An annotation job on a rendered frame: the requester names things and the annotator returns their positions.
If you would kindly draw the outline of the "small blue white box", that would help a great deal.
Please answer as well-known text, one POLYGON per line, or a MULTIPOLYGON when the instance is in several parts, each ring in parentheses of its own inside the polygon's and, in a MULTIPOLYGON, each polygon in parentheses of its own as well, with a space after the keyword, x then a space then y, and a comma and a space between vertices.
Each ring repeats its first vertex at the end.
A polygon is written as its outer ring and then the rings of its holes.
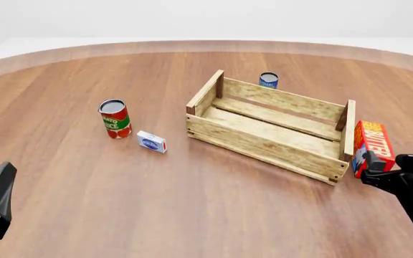
POLYGON ((166 139, 152 135, 150 133, 140 130, 137 133, 138 143, 144 148, 151 149, 159 153, 165 153, 167 151, 166 139))

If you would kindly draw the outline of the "red yellow butter box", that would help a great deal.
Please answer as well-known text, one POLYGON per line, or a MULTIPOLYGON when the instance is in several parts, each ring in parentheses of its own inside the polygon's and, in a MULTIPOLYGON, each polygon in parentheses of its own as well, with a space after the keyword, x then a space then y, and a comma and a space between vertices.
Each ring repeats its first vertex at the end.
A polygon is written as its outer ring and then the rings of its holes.
POLYGON ((354 131, 353 151, 352 165, 356 178, 360 178, 362 171, 369 167, 368 151, 374 152, 384 162, 384 165, 379 165, 380 171, 390 171, 395 165, 394 151, 383 124, 360 120, 354 131))

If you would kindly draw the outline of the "wooden slat tray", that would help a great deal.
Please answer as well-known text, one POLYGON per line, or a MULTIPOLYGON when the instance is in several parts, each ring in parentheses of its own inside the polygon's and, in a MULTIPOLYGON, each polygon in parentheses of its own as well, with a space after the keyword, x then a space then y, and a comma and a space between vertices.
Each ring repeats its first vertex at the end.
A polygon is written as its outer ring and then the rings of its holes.
POLYGON ((353 156, 356 103, 274 90, 218 70, 186 105, 195 138, 330 185, 353 156))

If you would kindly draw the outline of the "red tomato sauce can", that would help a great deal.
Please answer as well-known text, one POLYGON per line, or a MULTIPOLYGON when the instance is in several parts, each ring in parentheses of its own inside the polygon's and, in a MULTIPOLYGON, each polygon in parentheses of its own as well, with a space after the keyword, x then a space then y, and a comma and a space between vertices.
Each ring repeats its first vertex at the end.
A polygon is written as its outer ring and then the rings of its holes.
POLYGON ((109 99, 98 107, 108 135, 112 139, 123 139, 131 134, 132 126, 126 104, 119 99, 109 99))

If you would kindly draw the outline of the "blue labelled tin can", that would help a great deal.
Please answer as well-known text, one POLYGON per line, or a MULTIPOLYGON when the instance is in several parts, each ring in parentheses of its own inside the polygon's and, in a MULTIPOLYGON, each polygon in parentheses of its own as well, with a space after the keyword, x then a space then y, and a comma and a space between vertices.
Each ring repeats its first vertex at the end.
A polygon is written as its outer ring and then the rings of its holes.
POLYGON ((279 77, 274 72, 263 72, 259 77, 259 85, 276 90, 279 77))

